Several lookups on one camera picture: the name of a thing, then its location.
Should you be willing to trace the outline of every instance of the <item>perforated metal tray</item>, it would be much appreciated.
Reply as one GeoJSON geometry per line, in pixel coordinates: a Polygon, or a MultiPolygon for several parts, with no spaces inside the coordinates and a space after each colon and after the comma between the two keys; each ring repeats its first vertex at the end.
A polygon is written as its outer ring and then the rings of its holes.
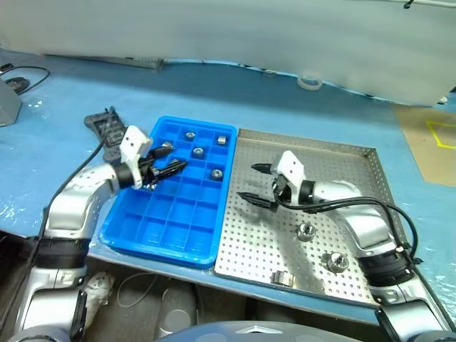
{"type": "MultiPolygon", "coordinates": [[[[273,272],[287,271],[295,276],[290,291],[375,304],[342,233],[325,214],[310,215],[284,208],[274,214],[237,195],[247,191],[272,200],[272,176],[253,170],[250,165],[271,162],[285,150],[292,150],[303,162],[310,180],[346,180],[366,196],[393,201],[373,148],[240,130],[215,272],[277,286],[271,284],[273,272]],[[296,228],[302,222],[311,222],[317,228],[312,242],[296,238],[296,228]],[[348,256],[350,266],[341,274],[329,272],[323,262],[322,258],[332,252],[348,256]]],[[[400,222],[394,217],[403,237],[400,222]]]]}

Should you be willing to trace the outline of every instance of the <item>black cable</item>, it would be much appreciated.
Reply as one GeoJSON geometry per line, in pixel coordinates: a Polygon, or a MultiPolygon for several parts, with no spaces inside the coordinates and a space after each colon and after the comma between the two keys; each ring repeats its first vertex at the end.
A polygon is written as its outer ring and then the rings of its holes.
{"type": "MultiPolygon", "coordinates": [[[[361,198],[362,197],[353,197],[352,200],[357,200],[357,199],[361,199],[361,198]]],[[[375,199],[374,197],[364,197],[364,198],[372,198],[373,203],[369,203],[369,204],[377,204],[377,201],[381,202],[380,200],[375,199]]],[[[416,251],[417,251],[417,248],[418,248],[418,231],[417,231],[417,229],[415,227],[415,224],[413,223],[413,221],[410,218],[410,216],[408,216],[408,214],[404,210],[402,210],[401,208],[395,206],[394,204],[389,204],[389,203],[385,203],[385,206],[388,207],[389,209],[392,209],[392,210],[398,212],[405,219],[405,221],[408,223],[408,225],[410,227],[410,231],[412,232],[412,237],[413,237],[413,243],[412,243],[411,249],[410,249],[410,258],[414,259],[416,251]]],[[[328,208],[319,209],[318,212],[327,212],[329,210],[340,209],[340,208],[343,208],[343,207],[347,207],[347,204],[344,203],[344,204],[340,204],[340,205],[328,206],[328,208]]]]}
{"type": "Polygon", "coordinates": [[[413,237],[412,248],[410,250],[410,258],[414,259],[415,258],[415,254],[416,254],[416,250],[418,249],[418,231],[416,230],[415,224],[413,223],[413,221],[410,218],[410,216],[408,216],[408,214],[404,210],[402,210],[401,208],[396,207],[393,204],[387,204],[386,206],[388,208],[398,212],[399,214],[401,214],[402,217],[405,219],[405,221],[407,221],[408,226],[410,227],[410,231],[412,232],[412,237],[413,237]]]}
{"type": "MultiPolygon", "coordinates": [[[[326,201],[326,202],[316,203],[316,204],[304,204],[304,205],[290,205],[290,204],[284,203],[281,201],[278,194],[274,194],[274,199],[276,200],[277,203],[279,203],[281,206],[283,206],[287,209],[303,210],[305,212],[310,212],[310,213],[327,212],[329,210],[340,209],[343,207],[350,207],[352,205],[362,205],[362,204],[379,205],[382,207],[383,211],[385,212],[386,218],[388,220],[388,226],[390,227],[391,233],[393,234],[394,239],[398,243],[398,246],[400,246],[402,248],[404,247],[401,243],[399,233],[396,229],[396,226],[394,225],[394,220],[391,215],[391,212],[388,209],[388,204],[386,204],[374,197],[351,197],[351,198],[346,198],[346,199],[340,199],[340,200],[336,199],[333,201],[326,201]]],[[[418,240],[414,240],[413,246],[414,247],[416,246],[415,251],[417,248],[417,243],[418,243],[418,240]]],[[[414,261],[413,261],[411,255],[405,251],[405,248],[404,248],[404,256],[407,259],[409,266],[411,268],[415,268],[414,261]]]]}
{"type": "Polygon", "coordinates": [[[39,80],[38,82],[35,82],[34,84],[25,88],[23,91],[18,92],[18,95],[24,94],[25,92],[35,88],[39,84],[43,83],[51,75],[51,72],[48,69],[43,68],[42,66],[15,66],[11,69],[8,69],[7,71],[4,71],[3,73],[0,73],[0,75],[5,75],[6,73],[9,73],[10,71],[18,70],[18,69],[38,69],[38,70],[42,70],[42,71],[46,72],[45,76],[41,80],[39,80]]]}
{"type": "Polygon", "coordinates": [[[62,185],[57,189],[56,193],[52,196],[51,200],[49,201],[48,206],[46,208],[44,208],[43,221],[41,222],[41,228],[40,228],[39,235],[37,237],[35,237],[35,244],[30,253],[30,256],[28,258],[26,270],[22,272],[22,275],[21,275],[21,278],[19,281],[19,285],[16,286],[13,296],[11,297],[11,300],[8,302],[5,312],[4,312],[3,316],[1,317],[0,331],[3,331],[4,324],[6,323],[9,312],[11,311],[11,308],[12,308],[14,302],[16,301],[17,295],[19,293],[19,289],[22,287],[22,284],[25,282],[26,277],[29,275],[30,270],[32,269],[32,267],[35,263],[36,252],[38,251],[38,246],[40,244],[41,239],[43,238],[44,231],[46,229],[46,223],[47,223],[48,217],[49,217],[49,208],[51,208],[52,202],[62,192],[62,190],[68,185],[68,183],[74,178],[74,176],[76,176],[100,152],[101,148],[103,147],[104,142],[105,142],[104,140],[100,141],[97,148],[92,152],[92,154],[89,155],[89,157],[81,165],[79,165],[79,167],[62,183],[62,185]]]}
{"type": "Polygon", "coordinates": [[[409,9],[412,6],[413,2],[414,0],[409,0],[408,2],[406,2],[404,4],[404,9],[409,9]]]}

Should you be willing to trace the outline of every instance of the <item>floor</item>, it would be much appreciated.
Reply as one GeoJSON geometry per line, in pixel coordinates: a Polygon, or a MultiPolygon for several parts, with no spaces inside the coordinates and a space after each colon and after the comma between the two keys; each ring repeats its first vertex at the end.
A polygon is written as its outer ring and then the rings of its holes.
{"type": "MultiPolygon", "coordinates": [[[[90,274],[97,271],[107,271],[116,278],[116,281],[108,304],[101,307],[91,327],[86,331],[83,340],[85,342],[153,341],[162,293],[172,281],[176,280],[159,276],[142,301],[132,308],[125,309],[117,303],[118,287],[123,279],[138,273],[138,270],[105,263],[97,259],[89,259],[88,268],[90,274]]],[[[10,273],[10,277],[4,277],[0,280],[0,289],[2,289],[0,303],[7,302],[4,297],[8,295],[8,292],[3,290],[11,285],[11,280],[14,279],[15,274],[16,272],[13,271],[10,273]]],[[[122,303],[134,302],[149,287],[152,279],[153,276],[140,276],[126,283],[120,294],[122,303]]],[[[293,310],[203,286],[199,287],[199,293],[203,308],[203,313],[199,319],[202,323],[246,319],[286,321],[329,329],[334,333],[360,341],[385,342],[388,340],[377,326],[293,310]]],[[[18,302],[16,301],[5,329],[0,335],[0,342],[7,341],[12,334],[17,306],[18,302]]]]}

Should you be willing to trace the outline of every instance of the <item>metal nut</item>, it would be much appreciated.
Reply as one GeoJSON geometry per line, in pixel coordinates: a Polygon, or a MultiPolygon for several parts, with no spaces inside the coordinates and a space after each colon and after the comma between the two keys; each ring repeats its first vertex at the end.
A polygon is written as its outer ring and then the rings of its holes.
{"type": "Polygon", "coordinates": [[[162,147],[172,147],[172,142],[170,142],[170,141],[165,141],[165,142],[162,144],[162,147]]]}
{"type": "Polygon", "coordinates": [[[309,242],[314,239],[316,228],[310,222],[302,222],[297,230],[298,239],[302,242],[309,242]]]}
{"type": "Polygon", "coordinates": [[[211,180],[222,180],[223,178],[223,172],[219,169],[213,169],[211,171],[211,180]]]}
{"type": "Polygon", "coordinates": [[[204,150],[200,147],[196,147],[192,151],[193,158],[203,159],[204,158],[204,150]]]}
{"type": "Polygon", "coordinates": [[[217,138],[217,144],[218,145],[226,145],[227,144],[227,137],[225,137],[224,135],[220,135],[217,138]]]}
{"type": "Polygon", "coordinates": [[[294,275],[287,271],[275,271],[272,274],[271,282],[276,285],[282,285],[286,287],[293,287],[294,275]]]}
{"type": "Polygon", "coordinates": [[[196,134],[194,132],[187,132],[185,133],[185,139],[189,141],[193,141],[195,138],[196,134]]]}
{"type": "Polygon", "coordinates": [[[331,253],[326,262],[328,270],[333,273],[342,273],[348,268],[349,264],[347,256],[339,252],[331,253]]]}

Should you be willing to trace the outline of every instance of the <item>gray device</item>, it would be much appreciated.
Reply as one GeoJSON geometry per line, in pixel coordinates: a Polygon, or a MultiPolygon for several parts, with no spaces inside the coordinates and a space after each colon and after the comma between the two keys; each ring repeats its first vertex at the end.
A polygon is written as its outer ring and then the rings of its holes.
{"type": "Polygon", "coordinates": [[[114,107],[105,109],[104,113],[89,115],[84,124],[90,128],[100,140],[104,140],[105,153],[103,159],[113,164],[120,163],[120,143],[127,128],[122,123],[114,107]]]}
{"type": "Polygon", "coordinates": [[[0,127],[16,122],[22,101],[11,86],[0,80],[0,127]]]}

